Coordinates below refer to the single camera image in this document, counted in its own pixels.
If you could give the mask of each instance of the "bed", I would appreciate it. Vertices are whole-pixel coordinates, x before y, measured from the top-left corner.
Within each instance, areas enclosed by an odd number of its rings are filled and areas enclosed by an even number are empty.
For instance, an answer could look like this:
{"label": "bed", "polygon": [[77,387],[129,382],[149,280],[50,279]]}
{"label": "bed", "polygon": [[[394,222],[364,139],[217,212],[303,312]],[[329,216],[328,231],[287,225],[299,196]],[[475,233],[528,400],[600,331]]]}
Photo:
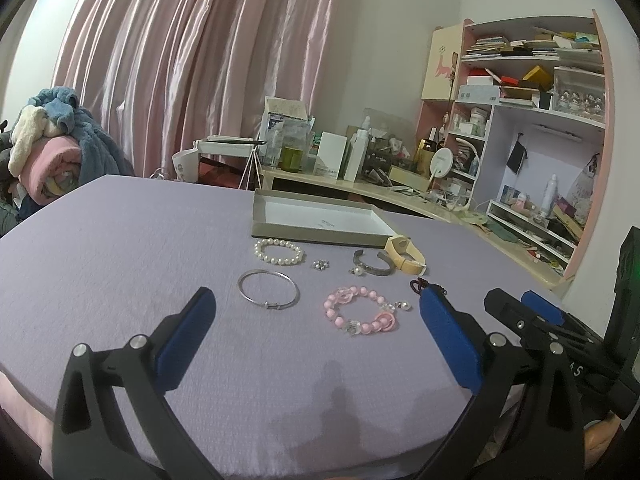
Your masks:
{"label": "bed", "polygon": [[[246,191],[104,176],[0,239],[0,369],[19,392],[3,395],[0,387],[0,406],[17,413],[19,425],[29,423],[16,399],[37,408],[30,431],[42,441],[46,468],[47,432],[73,346],[117,348],[150,333],[200,286],[216,295],[216,319],[166,398],[222,476],[398,478],[433,452],[470,394],[456,384],[417,309],[400,312],[394,332],[350,337],[322,307],[332,290],[353,284],[417,306],[411,277],[355,277],[348,273],[354,248],[301,242],[306,261],[286,269],[300,302],[277,312],[259,308],[236,287],[246,270],[266,266],[254,255],[251,210]],[[428,280],[485,331],[506,332],[484,312],[491,288],[518,298],[534,290],[558,303],[463,226],[385,215],[424,254]],[[311,269],[314,260],[329,260],[330,268]],[[268,276],[252,286],[262,296],[286,294]],[[350,305],[349,315],[367,319],[367,303]],[[136,447],[158,463],[126,395],[117,396]]]}

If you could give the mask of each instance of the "white bottle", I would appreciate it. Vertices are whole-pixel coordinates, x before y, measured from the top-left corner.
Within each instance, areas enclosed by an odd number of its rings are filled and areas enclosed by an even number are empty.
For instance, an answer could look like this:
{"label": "white bottle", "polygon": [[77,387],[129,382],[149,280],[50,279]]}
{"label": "white bottle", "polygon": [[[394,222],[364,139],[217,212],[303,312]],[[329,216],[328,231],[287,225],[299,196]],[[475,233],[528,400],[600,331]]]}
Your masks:
{"label": "white bottle", "polygon": [[351,137],[351,154],[347,162],[347,168],[344,171],[344,180],[355,182],[357,176],[362,170],[364,158],[367,155],[367,145],[369,144],[369,135],[367,130],[362,128]]}
{"label": "white bottle", "polygon": [[544,218],[549,217],[551,209],[556,202],[556,194],[558,193],[558,177],[554,173],[551,175],[549,182],[546,183],[545,195],[542,197],[542,205],[540,206],[540,214]]}

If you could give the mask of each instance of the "blue towel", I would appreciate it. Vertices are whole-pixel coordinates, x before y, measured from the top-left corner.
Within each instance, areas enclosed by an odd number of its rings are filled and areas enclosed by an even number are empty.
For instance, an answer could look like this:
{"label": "blue towel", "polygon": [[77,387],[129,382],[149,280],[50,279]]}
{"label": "blue towel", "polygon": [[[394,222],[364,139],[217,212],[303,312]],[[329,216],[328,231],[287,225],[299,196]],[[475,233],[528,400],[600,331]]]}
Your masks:
{"label": "blue towel", "polygon": [[28,104],[43,106],[61,131],[80,145],[82,164],[78,185],[105,174],[133,176],[133,166],[113,139],[95,121],[89,110],[79,106],[76,92],[64,86],[41,90]]}

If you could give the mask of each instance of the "pearl bracelet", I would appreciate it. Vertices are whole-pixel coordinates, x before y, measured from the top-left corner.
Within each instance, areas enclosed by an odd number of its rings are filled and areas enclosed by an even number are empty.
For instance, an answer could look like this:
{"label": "pearl bracelet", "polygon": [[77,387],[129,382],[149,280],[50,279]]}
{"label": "pearl bracelet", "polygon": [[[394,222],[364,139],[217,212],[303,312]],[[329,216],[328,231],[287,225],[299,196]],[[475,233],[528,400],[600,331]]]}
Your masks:
{"label": "pearl bracelet", "polygon": [[[372,322],[361,323],[357,320],[345,320],[340,315],[340,305],[351,303],[358,295],[374,301],[380,307],[380,312]],[[384,296],[375,290],[367,290],[365,286],[342,286],[329,294],[324,302],[326,316],[338,328],[343,328],[349,335],[371,334],[375,332],[391,332],[396,327],[396,310],[411,310],[411,305],[402,301],[395,304],[387,303]]]}
{"label": "pearl bracelet", "polygon": [[[294,252],[292,258],[271,258],[267,254],[264,254],[264,248],[267,245],[278,245],[286,247]],[[304,251],[300,249],[295,243],[287,242],[286,240],[279,240],[278,238],[263,238],[254,245],[254,254],[259,260],[267,262],[273,265],[295,265],[302,261],[302,257],[305,255]]]}

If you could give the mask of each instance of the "silver brooch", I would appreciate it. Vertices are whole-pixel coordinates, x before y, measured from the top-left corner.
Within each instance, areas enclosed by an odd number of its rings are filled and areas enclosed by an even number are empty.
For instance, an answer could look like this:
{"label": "silver brooch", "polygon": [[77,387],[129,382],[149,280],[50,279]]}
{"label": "silver brooch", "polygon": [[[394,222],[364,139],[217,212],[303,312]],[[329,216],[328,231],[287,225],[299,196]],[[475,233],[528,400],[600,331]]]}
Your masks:
{"label": "silver brooch", "polygon": [[311,264],[311,268],[315,270],[325,270],[329,268],[329,262],[326,260],[318,260]]}
{"label": "silver brooch", "polygon": [[356,266],[353,269],[349,269],[349,274],[353,274],[354,276],[362,276],[364,274],[364,270],[362,267]]}

